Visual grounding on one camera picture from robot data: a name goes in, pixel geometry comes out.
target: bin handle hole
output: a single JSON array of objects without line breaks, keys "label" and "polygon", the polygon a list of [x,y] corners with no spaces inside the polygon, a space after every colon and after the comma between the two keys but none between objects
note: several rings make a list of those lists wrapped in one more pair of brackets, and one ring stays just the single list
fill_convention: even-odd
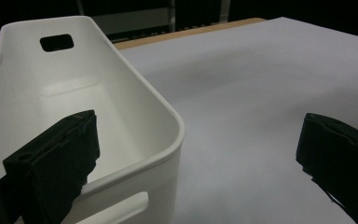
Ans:
[{"label": "bin handle hole", "polygon": [[40,38],[40,45],[45,52],[52,52],[74,47],[74,41],[68,34],[52,35]]}]

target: white container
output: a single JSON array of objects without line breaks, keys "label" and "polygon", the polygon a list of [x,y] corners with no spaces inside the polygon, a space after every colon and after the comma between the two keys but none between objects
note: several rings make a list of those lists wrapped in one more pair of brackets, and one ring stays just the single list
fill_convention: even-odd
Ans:
[{"label": "white container", "polygon": [[[71,36],[74,46],[44,51],[41,38],[56,35]],[[4,158],[59,119],[89,109],[97,115],[101,158],[64,223],[169,223],[185,135],[179,115],[88,17],[2,28],[0,178]]]}]

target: white table surface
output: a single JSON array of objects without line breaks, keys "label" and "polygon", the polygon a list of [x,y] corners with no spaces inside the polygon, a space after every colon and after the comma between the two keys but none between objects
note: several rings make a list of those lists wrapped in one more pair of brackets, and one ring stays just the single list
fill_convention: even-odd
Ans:
[{"label": "white table surface", "polygon": [[172,224],[354,223],[296,147],[308,112],[358,129],[358,36],[279,18],[121,52],[186,124]]}]

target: white paper sheet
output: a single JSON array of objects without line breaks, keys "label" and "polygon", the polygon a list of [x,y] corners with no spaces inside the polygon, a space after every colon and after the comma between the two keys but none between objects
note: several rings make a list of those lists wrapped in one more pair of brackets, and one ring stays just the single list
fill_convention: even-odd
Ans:
[{"label": "white paper sheet", "polygon": [[358,36],[280,18],[122,53],[185,120],[172,224],[354,223],[295,158],[308,112],[358,129]]}]

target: white tabletop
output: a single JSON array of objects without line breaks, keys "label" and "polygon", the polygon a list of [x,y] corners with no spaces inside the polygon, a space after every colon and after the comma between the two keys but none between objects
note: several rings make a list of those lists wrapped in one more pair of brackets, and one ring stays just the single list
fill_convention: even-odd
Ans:
[{"label": "white tabletop", "polygon": [[354,223],[296,147],[308,112],[358,129],[358,36],[280,18],[121,52],[185,120],[172,224]]}]

